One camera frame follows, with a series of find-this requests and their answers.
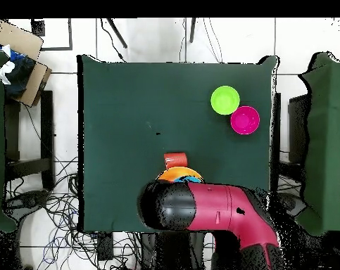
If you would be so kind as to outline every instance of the magenta bowl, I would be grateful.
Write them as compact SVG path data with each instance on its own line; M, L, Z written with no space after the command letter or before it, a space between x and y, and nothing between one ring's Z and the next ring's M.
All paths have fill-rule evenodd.
M231 115L231 126L238 134L252 134L259 124L257 110L247 105L238 107Z

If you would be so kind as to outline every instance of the black power strip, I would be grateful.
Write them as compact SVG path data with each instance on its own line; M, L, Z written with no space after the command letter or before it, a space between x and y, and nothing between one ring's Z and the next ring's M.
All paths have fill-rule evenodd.
M97 257L99 261L107 261L113 259L113 233L98 233Z

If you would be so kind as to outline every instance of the orange bowl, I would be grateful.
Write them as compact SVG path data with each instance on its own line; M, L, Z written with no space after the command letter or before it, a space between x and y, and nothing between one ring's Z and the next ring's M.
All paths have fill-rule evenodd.
M156 179L174 182L176 179L183 176L193 176L203 181L203 178L199 173L188 167L171 167L170 169L167 169L158 175Z

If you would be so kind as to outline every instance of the cardboard box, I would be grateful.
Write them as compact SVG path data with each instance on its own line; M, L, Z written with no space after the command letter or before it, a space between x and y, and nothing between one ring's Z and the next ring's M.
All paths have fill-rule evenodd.
M10 45L11 50L26 54L29 58L37 61L43 40L15 25L0 20L0 45L7 44ZM37 105L51 71L47 66L36 62L28 79L26 91L21 97L14 99L28 106Z

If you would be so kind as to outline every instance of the lime green bowl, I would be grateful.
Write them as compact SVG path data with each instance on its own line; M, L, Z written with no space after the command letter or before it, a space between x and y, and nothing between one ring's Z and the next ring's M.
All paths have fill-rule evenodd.
M218 87L211 96L211 106L220 115L233 113L240 104L240 96L236 89L230 86Z

